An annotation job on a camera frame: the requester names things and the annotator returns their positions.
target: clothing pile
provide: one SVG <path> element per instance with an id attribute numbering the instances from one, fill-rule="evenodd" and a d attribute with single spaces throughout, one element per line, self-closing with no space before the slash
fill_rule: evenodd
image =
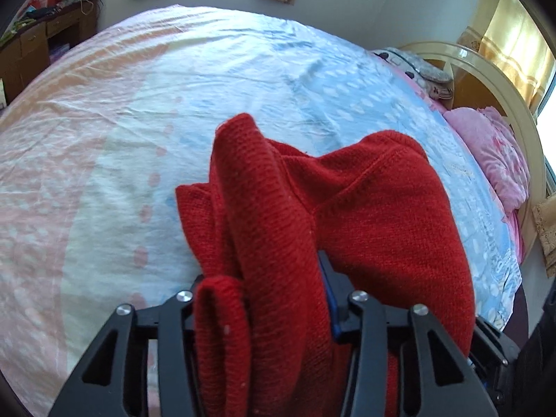
<path id="1" fill-rule="evenodd" d="M 383 304 L 429 306 L 468 355 L 469 266 L 415 140 L 384 131 L 314 158 L 241 114 L 216 131 L 208 181 L 176 189 L 205 275 L 195 331 L 207 416 L 339 414 L 350 347 L 333 343 L 317 250 Z M 397 393 L 390 353 L 387 415 Z"/>

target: wooden desk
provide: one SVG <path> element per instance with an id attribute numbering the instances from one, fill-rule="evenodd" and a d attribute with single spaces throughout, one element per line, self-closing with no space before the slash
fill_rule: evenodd
<path id="1" fill-rule="evenodd" d="M 97 32 L 99 0 L 73 3 L 21 29 L 0 49 L 0 78 L 8 104 L 50 65 L 49 49 L 71 48 Z"/>

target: metal screw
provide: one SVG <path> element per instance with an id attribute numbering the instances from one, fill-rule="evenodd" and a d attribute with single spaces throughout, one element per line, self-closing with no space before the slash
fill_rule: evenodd
<path id="1" fill-rule="evenodd" d="M 122 305 L 119 305 L 119 306 L 116 308 L 116 313 L 117 313 L 119 316 L 122 316 L 122 317 L 123 317 L 123 316 L 126 316 L 126 315 L 129 315 L 129 314 L 131 313 L 131 306 L 130 306 L 129 304 L 122 304 Z"/>
<path id="2" fill-rule="evenodd" d="M 416 313 L 417 315 L 424 317 L 429 313 L 429 308 L 424 304 L 415 304 L 413 306 L 413 313 Z"/>
<path id="3" fill-rule="evenodd" d="M 193 299 L 193 293 L 191 293 L 189 290 L 182 290 L 176 295 L 176 298 L 178 301 L 181 302 L 189 302 Z"/>
<path id="4" fill-rule="evenodd" d="M 351 294 L 351 299 L 353 299 L 354 301 L 357 301 L 357 302 L 365 302 L 369 299 L 369 295 L 366 291 L 355 290 Z"/>

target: patterned pillowcase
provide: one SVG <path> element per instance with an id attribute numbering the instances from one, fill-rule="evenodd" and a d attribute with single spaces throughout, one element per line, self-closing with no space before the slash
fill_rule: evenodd
<path id="1" fill-rule="evenodd" d="M 389 62 L 385 62 L 385 63 L 390 68 L 392 73 L 394 73 L 399 78 L 404 80 L 404 82 L 408 84 L 408 86 L 413 90 L 413 92 L 418 97 L 420 97 L 432 111 L 438 111 L 440 114 L 444 114 L 447 110 L 449 110 L 449 108 L 446 108 L 438 100 L 432 100 L 429 97 L 429 93 L 423 88 L 421 88 L 419 85 L 417 85 L 415 80 L 411 79 L 411 77 L 409 75 L 406 75 L 400 68 L 391 65 Z"/>
<path id="2" fill-rule="evenodd" d="M 399 50 L 394 47 L 387 47 L 386 50 L 391 51 L 410 64 L 425 80 L 439 84 L 448 84 L 452 81 L 450 74 L 428 63 L 418 54 L 407 50 Z"/>
<path id="3" fill-rule="evenodd" d="M 402 72 L 404 72 L 411 80 L 413 80 L 417 86 L 424 90 L 428 96 L 434 100 L 449 100 L 453 96 L 450 84 L 443 84 L 433 82 L 429 79 L 425 79 L 416 69 L 414 65 L 409 63 L 405 58 L 399 56 L 396 51 L 389 50 L 373 50 L 375 55 L 385 60 L 390 65 L 397 67 Z M 430 68 L 436 69 L 438 72 L 440 69 L 429 64 Z"/>

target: pink pillow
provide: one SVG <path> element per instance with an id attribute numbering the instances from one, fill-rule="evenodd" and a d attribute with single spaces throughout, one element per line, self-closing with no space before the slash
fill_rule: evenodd
<path id="1" fill-rule="evenodd" d="M 512 130 L 493 107 L 456 108 L 444 118 L 458 132 L 510 215 L 529 196 L 529 168 Z"/>

